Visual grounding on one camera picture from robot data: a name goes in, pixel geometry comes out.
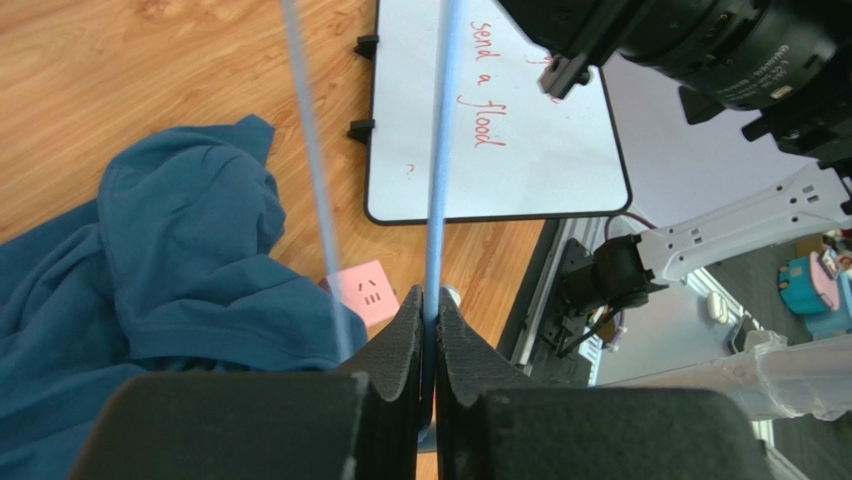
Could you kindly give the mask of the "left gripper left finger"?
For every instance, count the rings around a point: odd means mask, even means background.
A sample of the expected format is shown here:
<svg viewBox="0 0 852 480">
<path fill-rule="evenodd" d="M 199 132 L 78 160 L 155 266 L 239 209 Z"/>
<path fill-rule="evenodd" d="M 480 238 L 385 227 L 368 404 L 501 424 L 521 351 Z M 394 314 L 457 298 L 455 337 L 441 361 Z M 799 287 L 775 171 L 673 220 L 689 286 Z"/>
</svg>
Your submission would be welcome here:
<svg viewBox="0 0 852 480">
<path fill-rule="evenodd" d="M 108 400 L 74 479 L 411 479 L 423 293 L 325 372 L 156 373 Z"/>
</svg>

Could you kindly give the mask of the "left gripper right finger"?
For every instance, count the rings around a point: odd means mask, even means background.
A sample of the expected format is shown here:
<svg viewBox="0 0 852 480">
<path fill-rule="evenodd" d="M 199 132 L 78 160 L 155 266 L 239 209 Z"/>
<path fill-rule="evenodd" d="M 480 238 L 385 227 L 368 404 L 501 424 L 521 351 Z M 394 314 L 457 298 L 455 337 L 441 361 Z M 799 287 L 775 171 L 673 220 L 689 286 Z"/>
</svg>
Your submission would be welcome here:
<svg viewBox="0 0 852 480">
<path fill-rule="evenodd" d="M 539 383 L 497 353 L 448 293 L 436 330 L 442 479 L 768 479 L 745 414 L 710 390 Z"/>
</svg>

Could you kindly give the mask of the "dark blue t shirt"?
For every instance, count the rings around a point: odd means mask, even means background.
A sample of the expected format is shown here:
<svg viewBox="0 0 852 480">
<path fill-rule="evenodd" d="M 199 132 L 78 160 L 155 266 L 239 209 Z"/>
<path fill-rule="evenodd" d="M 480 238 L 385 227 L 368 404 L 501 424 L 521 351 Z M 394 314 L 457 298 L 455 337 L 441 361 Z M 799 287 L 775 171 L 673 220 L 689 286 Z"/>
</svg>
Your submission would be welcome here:
<svg viewBox="0 0 852 480">
<path fill-rule="evenodd" d="M 97 197 L 1 247 L 1 475 L 68 476 L 108 398 L 149 372 L 330 370 L 330 295 L 274 260 L 285 212 L 250 115 L 153 134 Z"/>
</svg>

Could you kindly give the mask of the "light blue wire hanger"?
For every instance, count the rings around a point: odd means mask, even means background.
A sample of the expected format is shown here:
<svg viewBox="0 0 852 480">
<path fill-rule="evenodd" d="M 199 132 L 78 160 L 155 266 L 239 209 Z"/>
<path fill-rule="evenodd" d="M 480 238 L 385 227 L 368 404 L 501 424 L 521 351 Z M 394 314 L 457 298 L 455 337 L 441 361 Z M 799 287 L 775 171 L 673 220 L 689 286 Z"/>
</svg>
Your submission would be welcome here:
<svg viewBox="0 0 852 480">
<path fill-rule="evenodd" d="M 424 300 L 420 313 L 420 326 L 423 328 L 423 353 L 418 386 L 420 414 L 415 422 L 419 428 L 417 444 L 419 453 L 431 453 L 437 450 L 437 427 L 432 420 L 432 415 L 437 374 L 437 326 L 441 299 L 446 203 L 455 131 L 453 126 L 455 108 L 451 105 L 451 96 L 459 87 L 457 67 L 460 54 L 456 40 L 460 33 L 460 21 L 464 16 L 465 7 L 464 1 L 442 1 L 438 17 L 436 99 L 433 107 Z M 333 275 L 339 269 L 338 249 L 332 206 L 323 172 L 324 157 L 319 139 L 318 122 L 302 47 L 298 7 L 295 1 L 282 1 L 280 9 L 318 215 L 324 266 L 326 273 Z"/>
</svg>

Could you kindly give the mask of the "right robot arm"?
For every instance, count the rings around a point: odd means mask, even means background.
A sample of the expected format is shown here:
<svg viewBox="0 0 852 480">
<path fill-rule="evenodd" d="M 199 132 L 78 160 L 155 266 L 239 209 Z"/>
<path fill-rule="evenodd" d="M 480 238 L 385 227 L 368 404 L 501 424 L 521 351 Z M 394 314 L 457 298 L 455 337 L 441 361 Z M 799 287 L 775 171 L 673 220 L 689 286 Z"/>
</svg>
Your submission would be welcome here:
<svg viewBox="0 0 852 480">
<path fill-rule="evenodd" d="M 620 56 L 678 85 L 685 123 L 640 152 L 681 154 L 725 179 L 749 157 L 804 157 L 791 176 L 681 223 L 605 241 L 556 284 L 560 319 L 599 327 L 707 265 L 851 225 L 851 5 L 847 1 L 506 1 L 552 57 L 564 99 Z"/>
</svg>

